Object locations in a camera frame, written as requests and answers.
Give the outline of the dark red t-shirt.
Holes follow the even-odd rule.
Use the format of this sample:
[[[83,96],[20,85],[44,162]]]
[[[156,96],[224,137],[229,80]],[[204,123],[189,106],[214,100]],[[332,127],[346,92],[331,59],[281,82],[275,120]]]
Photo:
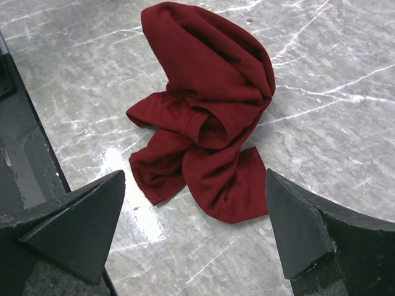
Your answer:
[[[250,33],[198,6],[162,2],[141,13],[143,33],[168,83],[127,110],[155,126],[130,156],[138,187],[153,205],[188,187],[204,213],[239,223],[268,213],[266,169],[243,149],[275,92],[265,48]]]

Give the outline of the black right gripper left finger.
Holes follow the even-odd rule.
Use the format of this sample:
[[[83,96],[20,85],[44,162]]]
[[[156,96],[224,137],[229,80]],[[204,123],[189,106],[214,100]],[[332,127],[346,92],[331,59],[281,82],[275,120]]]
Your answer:
[[[1,216],[1,295],[116,295],[105,264],[125,196],[114,171]]]

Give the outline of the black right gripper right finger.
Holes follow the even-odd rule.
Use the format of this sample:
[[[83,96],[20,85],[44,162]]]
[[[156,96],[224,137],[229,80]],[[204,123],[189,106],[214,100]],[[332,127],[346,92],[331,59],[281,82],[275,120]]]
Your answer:
[[[265,191],[294,295],[394,295],[394,223],[324,199],[271,169]]]

